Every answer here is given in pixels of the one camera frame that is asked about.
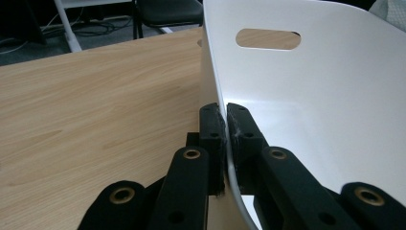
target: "white cloth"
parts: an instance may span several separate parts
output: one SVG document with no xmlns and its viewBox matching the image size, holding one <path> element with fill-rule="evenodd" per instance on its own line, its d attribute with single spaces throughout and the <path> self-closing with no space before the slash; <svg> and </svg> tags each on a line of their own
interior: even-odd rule
<svg viewBox="0 0 406 230">
<path fill-rule="evenodd" d="M 370 12 L 406 32 L 406 0 L 376 0 Z"/>
</svg>

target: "chair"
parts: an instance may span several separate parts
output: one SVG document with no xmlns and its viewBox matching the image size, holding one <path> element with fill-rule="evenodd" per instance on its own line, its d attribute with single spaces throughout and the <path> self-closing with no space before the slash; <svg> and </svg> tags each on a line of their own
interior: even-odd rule
<svg viewBox="0 0 406 230">
<path fill-rule="evenodd" d="M 132 0 L 133 38 L 143 38 L 142 25 L 152 28 L 203 24 L 197 0 Z"/>
</svg>

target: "dark floor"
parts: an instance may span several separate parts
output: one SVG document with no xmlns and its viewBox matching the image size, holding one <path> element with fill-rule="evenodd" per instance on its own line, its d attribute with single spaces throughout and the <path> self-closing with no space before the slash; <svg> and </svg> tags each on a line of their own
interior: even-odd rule
<svg viewBox="0 0 406 230">
<path fill-rule="evenodd" d="M 180 31 L 196 26 L 185 26 L 170 28 Z M 115 44 L 132 40 L 132 20 L 130 17 L 115 19 L 105 19 L 102 22 L 92 22 L 91 24 L 77 23 L 73 30 L 82 50 L 88 50 L 105 45 Z M 144 27 L 144 37 L 160 35 L 158 29 Z M 0 37 L 0 66 L 19 63 L 23 61 L 47 58 L 70 53 L 68 43 L 62 27 L 53 27 L 44 30 L 46 35 L 46 45 L 28 42 L 16 51 L 10 52 L 24 43 L 24 41 L 13 41 L 11 44 L 6 41 L 6 37 Z"/>
</svg>

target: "chair seat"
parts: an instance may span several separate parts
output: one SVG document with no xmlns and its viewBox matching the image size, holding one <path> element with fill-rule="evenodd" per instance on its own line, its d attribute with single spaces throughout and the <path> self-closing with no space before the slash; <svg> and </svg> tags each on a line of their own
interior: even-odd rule
<svg viewBox="0 0 406 230">
<path fill-rule="evenodd" d="M 151 27 L 199 24 L 203 18 L 203 8 L 196 0 L 147 0 L 138 5 L 144 23 Z"/>
</svg>

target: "wooden table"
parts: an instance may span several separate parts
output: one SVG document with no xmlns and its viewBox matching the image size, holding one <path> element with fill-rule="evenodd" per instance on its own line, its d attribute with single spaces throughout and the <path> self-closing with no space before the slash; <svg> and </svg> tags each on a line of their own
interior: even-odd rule
<svg viewBox="0 0 406 230">
<path fill-rule="evenodd" d="M 77 229 L 106 186 L 164 176 L 198 131 L 201 36 L 0 67 L 0 229 Z M 210 202 L 208 229 L 245 228 L 229 195 Z"/>
</svg>

